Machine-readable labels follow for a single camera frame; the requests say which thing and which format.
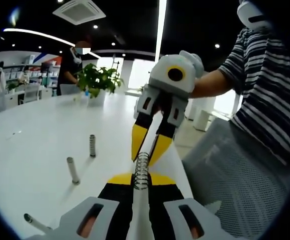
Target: striped shirt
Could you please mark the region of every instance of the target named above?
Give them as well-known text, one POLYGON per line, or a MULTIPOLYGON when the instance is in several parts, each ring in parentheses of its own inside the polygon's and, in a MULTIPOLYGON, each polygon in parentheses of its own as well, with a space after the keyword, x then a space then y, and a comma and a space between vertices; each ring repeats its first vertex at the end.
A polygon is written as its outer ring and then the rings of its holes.
POLYGON ((290 57, 283 43, 244 28, 218 70, 243 95, 232 123, 290 164, 290 57))

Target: table surface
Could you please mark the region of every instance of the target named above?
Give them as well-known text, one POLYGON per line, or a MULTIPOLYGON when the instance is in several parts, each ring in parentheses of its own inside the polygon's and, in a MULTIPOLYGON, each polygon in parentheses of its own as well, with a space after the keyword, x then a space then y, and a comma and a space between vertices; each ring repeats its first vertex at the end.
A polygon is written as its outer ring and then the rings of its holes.
MULTIPOLYGON (((52 97, 0 113, 0 212, 21 238, 42 234, 25 222, 24 213, 56 228, 62 214, 97 197, 108 179, 134 169, 131 130, 137 98, 107 95, 103 107, 73 98, 52 97), (89 158, 90 134, 96 136, 95 159, 89 158), (75 160, 79 186, 71 183, 67 157, 75 160)), ((142 152, 149 152, 160 120, 157 114, 142 152)), ((174 144, 150 172, 170 176, 184 197, 192 198, 174 144)))

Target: ceiling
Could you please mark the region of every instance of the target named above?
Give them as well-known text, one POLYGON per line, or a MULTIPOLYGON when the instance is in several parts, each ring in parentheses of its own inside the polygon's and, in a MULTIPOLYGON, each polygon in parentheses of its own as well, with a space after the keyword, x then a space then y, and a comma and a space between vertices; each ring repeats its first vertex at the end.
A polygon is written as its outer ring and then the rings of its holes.
MULTIPOLYGON (((93 2, 106 17, 73 25, 52 14, 63 3, 57 0, 25 1, 20 6, 15 27, 49 34, 72 43, 79 40, 77 36, 90 34, 92 51, 102 57, 112 56, 114 50, 133 50, 148 52, 149 55, 127 52, 125 58, 154 60, 158 0, 93 2)), ((168 0, 161 54, 186 50, 200 55, 207 71, 217 68, 231 51, 242 28, 236 15, 237 6, 238 0, 168 0), (220 48, 215 48, 215 44, 219 44, 220 48)), ((64 43, 29 33, 3 32, 2 37, 0 51, 24 50, 59 55, 59 51, 68 48, 64 43)))

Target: camera lens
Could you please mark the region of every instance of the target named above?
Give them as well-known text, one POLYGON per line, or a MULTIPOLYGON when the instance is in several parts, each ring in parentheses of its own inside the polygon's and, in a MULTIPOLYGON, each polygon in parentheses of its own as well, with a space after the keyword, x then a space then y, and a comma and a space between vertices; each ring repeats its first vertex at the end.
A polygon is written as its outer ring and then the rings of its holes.
POLYGON ((175 82, 178 82, 183 79, 183 73, 177 68, 172 68, 168 71, 168 77, 175 82))

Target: metal spring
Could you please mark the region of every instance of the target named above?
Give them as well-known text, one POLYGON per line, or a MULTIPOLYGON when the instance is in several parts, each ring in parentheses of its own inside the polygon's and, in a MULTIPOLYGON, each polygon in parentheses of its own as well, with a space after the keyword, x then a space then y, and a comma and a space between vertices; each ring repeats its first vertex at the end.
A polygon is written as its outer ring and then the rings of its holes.
POLYGON ((138 154, 134 175, 134 188, 137 190, 144 190, 148 188, 148 161, 148 153, 140 152, 138 154))
POLYGON ((89 155, 92 158, 96 156, 96 136, 93 134, 89 137, 89 155))

